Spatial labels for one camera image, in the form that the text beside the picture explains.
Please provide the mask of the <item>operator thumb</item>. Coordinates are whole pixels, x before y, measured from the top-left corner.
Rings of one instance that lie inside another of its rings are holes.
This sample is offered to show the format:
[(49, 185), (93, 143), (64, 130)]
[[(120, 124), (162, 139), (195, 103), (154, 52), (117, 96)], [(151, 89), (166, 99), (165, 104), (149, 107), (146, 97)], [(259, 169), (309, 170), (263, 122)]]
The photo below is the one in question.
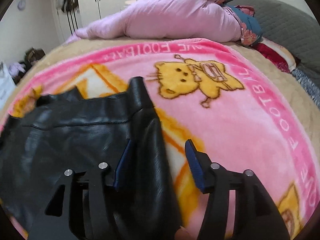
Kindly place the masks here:
[(184, 227), (180, 227), (175, 233), (175, 240), (194, 240), (190, 233)]

